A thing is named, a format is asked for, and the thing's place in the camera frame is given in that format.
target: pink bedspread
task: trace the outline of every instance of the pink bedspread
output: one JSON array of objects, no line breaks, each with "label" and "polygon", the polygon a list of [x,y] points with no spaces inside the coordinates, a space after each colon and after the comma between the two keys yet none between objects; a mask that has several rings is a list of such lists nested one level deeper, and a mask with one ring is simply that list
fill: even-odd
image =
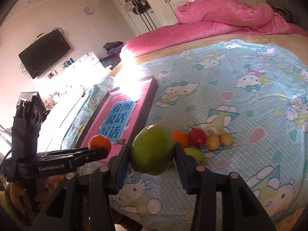
[{"label": "pink bedspread", "polygon": [[257,9],[238,0],[195,0],[176,8],[179,23],[142,34],[122,48],[121,58],[138,57],[167,47],[222,34],[308,33],[288,24],[266,3]]}]

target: wall-mounted tv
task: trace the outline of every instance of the wall-mounted tv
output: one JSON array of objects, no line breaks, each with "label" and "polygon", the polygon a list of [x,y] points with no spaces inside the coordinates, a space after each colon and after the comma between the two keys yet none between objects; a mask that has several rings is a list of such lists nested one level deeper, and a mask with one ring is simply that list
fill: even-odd
[{"label": "wall-mounted tv", "polygon": [[19,54],[29,75],[35,77],[44,73],[58,59],[64,56],[70,46],[58,29],[36,40]]}]

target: orange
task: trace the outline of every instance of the orange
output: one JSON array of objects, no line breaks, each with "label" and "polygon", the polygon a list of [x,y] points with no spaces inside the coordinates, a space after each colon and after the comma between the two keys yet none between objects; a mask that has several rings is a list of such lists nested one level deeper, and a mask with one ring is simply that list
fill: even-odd
[{"label": "orange", "polygon": [[110,140],[103,135],[96,135],[91,138],[89,141],[89,149],[95,149],[95,148],[105,148],[108,153],[111,151],[111,142]]},{"label": "orange", "polygon": [[182,147],[188,146],[188,134],[183,130],[176,130],[171,133],[173,143],[181,143]]}]

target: screw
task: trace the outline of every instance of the screw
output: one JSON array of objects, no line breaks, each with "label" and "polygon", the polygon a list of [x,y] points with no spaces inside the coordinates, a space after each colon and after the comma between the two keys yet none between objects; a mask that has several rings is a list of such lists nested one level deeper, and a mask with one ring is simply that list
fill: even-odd
[{"label": "screw", "polygon": [[237,172],[231,172],[230,173],[230,176],[233,178],[233,179],[237,179],[239,177],[238,173]]},{"label": "screw", "polygon": [[106,172],[106,171],[108,171],[109,170],[109,167],[108,166],[101,166],[100,167],[100,171],[101,172]]},{"label": "screw", "polygon": [[203,172],[203,171],[205,171],[205,167],[202,166],[202,165],[199,165],[199,166],[196,167],[196,170],[200,171],[200,172]]},{"label": "screw", "polygon": [[73,179],[74,176],[75,176],[74,173],[68,173],[68,174],[66,175],[66,178],[70,180],[70,179]]}]

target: handbag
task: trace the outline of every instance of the handbag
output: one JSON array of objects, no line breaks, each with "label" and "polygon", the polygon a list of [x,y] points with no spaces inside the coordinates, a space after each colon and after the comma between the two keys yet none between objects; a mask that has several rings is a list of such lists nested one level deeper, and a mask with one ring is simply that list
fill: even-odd
[{"label": "handbag", "polygon": [[139,1],[143,5],[145,10],[149,10],[151,8],[147,0],[137,0],[137,1]]},{"label": "handbag", "polygon": [[124,9],[125,9],[126,11],[131,11],[131,10],[134,9],[134,7],[135,7],[135,6],[133,5],[133,3],[132,3],[131,0],[125,0]]},{"label": "handbag", "polygon": [[140,2],[137,2],[136,0],[132,0],[133,5],[135,6],[133,9],[133,13],[136,15],[141,15],[145,12],[145,8]]}]

